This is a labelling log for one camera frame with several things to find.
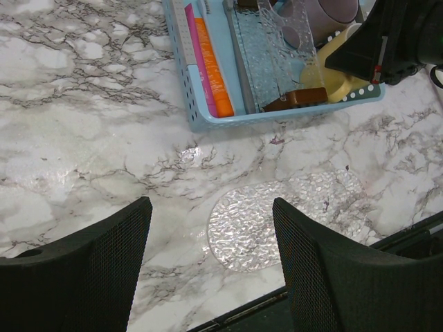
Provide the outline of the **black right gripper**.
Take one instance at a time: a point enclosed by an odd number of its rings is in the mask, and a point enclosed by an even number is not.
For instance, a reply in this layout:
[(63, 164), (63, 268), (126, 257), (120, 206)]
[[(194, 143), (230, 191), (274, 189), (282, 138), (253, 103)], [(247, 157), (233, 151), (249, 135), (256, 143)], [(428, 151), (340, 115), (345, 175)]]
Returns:
[(373, 84), (396, 85), (430, 66), (441, 85), (442, 2), (375, 1), (368, 18), (343, 31), (345, 41), (325, 66)]

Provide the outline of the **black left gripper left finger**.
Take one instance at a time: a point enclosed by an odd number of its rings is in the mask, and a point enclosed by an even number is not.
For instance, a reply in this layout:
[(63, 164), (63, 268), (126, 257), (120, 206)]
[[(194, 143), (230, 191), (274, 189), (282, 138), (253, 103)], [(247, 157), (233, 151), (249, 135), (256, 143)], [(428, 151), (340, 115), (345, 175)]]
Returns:
[(89, 227), (1, 258), (2, 331), (126, 331), (152, 204), (141, 197)]

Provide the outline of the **yellow mug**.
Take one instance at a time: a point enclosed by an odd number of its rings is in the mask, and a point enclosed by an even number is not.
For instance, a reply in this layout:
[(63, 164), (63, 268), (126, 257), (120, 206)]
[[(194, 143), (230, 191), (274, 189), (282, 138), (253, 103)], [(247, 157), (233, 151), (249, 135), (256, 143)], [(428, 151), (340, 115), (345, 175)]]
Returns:
[(355, 23), (348, 26), (340, 34), (328, 41), (318, 52), (318, 65), (322, 72), (323, 82), (326, 88), (328, 102), (337, 103), (345, 98), (349, 93), (368, 86), (368, 81), (345, 74), (343, 72), (325, 67), (325, 60), (334, 51), (336, 51), (350, 36), (352, 36), (361, 24)]

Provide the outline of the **mauve mug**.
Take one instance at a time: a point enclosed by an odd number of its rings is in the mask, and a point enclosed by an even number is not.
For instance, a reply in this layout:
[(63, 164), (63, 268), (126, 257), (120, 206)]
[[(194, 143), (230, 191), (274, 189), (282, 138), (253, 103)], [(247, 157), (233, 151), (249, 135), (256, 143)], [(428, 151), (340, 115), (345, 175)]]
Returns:
[[(297, 1), (284, 1), (278, 14), (290, 17), (295, 13)], [(336, 31), (346, 29), (356, 18), (359, 9), (357, 0), (308, 0), (305, 5), (309, 27), (315, 46), (327, 42)], [(300, 37), (293, 26), (282, 28), (284, 40), (293, 48), (298, 48)]]

